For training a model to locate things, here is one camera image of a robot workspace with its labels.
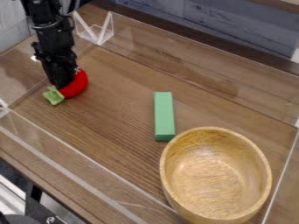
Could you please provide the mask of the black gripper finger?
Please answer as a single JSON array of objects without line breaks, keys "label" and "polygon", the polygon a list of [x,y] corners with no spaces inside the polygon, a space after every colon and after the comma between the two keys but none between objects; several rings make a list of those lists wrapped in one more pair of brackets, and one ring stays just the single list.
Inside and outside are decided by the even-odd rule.
[{"label": "black gripper finger", "polygon": [[63,67],[63,66],[57,66],[55,68],[55,75],[53,75],[53,79],[55,79],[55,86],[56,88],[64,88],[67,87],[71,82],[73,81],[75,78],[75,74],[79,71],[79,67]]},{"label": "black gripper finger", "polygon": [[47,74],[48,80],[51,82],[52,85],[56,84],[56,71],[55,68],[52,66],[43,66],[43,70]]}]

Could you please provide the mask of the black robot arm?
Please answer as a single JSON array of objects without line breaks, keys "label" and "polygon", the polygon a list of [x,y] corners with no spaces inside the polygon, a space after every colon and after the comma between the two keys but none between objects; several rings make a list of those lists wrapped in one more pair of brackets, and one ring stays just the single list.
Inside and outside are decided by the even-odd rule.
[{"label": "black robot arm", "polygon": [[51,84],[64,88],[73,81],[79,67],[72,51],[75,21],[61,14],[60,0],[21,0],[21,4],[37,36],[32,42],[35,58],[41,62]]}]

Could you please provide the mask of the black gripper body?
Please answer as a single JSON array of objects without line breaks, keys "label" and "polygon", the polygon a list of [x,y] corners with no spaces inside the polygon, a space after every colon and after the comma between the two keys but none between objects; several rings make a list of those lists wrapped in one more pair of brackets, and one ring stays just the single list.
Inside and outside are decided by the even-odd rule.
[{"label": "black gripper body", "polygon": [[73,74],[77,68],[75,22],[69,16],[32,16],[37,41],[32,43],[36,59],[47,74]]}]

